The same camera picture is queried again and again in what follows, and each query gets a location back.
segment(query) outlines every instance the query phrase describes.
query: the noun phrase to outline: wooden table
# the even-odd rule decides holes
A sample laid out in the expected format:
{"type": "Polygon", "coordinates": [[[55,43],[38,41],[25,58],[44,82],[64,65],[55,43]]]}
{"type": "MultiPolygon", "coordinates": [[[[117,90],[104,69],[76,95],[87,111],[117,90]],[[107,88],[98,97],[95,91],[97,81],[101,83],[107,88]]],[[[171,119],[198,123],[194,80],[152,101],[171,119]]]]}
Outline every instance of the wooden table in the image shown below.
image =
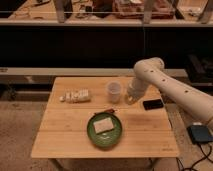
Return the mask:
{"type": "Polygon", "coordinates": [[[56,78],[31,156],[51,159],[177,157],[179,150],[165,108],[145,111],[141,105],[143,100],[161,98],[160,92],[149,86],[145,96],[129,106],[124,95],[131,80],[131,77],[56,78]],[[105,86],[112,80],[123,86],[118,104],[110,104],[107,100],[105,86]],[[59,101],[65,92],[84,88],[91,91],[91,102],[59,101]],[[95,112],[109,108],[116,110],[123,133],[116,146],[103,151],[91,143],[86,128],[95,112]]]}

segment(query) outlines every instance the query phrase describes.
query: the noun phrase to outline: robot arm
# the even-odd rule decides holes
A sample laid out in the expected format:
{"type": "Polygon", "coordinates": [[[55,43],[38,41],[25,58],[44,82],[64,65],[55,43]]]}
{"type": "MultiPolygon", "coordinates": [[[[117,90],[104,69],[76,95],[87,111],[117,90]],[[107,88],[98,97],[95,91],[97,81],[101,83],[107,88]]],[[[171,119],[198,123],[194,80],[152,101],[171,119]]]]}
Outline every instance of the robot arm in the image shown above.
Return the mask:
{"type": "Polygon", "coordinates": [[[139,100],[153,84],[184,110],[213,130],[213,97],[162,72],[164,62],[160,58],[138,61],[134,66],[135,77],[127,88],[127,103],[139,100]]]}

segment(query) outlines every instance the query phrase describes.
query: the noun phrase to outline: black smartphone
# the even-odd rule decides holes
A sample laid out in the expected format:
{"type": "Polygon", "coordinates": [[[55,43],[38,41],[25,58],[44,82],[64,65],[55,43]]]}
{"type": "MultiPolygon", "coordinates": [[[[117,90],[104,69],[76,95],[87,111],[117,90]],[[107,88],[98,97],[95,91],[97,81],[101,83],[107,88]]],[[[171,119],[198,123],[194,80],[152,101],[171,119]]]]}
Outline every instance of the black smartphone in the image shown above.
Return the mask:
{"type": "Polygon", "coordinates": [[[151,110],[151,109],[162,108],[164,105],[161,99],[154,99],[154,100],[143,101],[143,106],[145,110],[151,110]]]}

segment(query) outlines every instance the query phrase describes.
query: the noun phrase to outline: green bowl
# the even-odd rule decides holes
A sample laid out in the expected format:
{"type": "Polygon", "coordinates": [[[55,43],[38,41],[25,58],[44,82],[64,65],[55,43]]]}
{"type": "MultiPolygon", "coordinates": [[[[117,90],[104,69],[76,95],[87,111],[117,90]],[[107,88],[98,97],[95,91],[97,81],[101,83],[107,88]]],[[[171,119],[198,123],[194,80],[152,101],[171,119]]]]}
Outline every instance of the green bowl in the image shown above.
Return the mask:
{"type": "Polygon", "coordinates": [[[109,148],[117,144],[122,133],[122,125],[120,120],[111,113],[101,112],[95,114],[87,124],[87,135],[93,144],[100,148],[109,148]],[[114,129],[96,134],[93,123],[110,117],[114,125],[114,129]]]}

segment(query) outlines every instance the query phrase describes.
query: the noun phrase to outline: white container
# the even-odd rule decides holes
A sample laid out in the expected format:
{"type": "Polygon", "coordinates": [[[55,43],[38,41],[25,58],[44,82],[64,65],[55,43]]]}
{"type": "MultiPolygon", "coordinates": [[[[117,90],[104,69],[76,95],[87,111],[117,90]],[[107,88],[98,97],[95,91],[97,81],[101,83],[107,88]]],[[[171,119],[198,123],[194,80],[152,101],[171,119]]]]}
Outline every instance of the white container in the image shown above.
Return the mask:
{"type": "Polygon", "coordinates": [[[121,97],[121,84],[118,81],[112,81],[106,88],[109,102],[118,103],[121,97]]]}

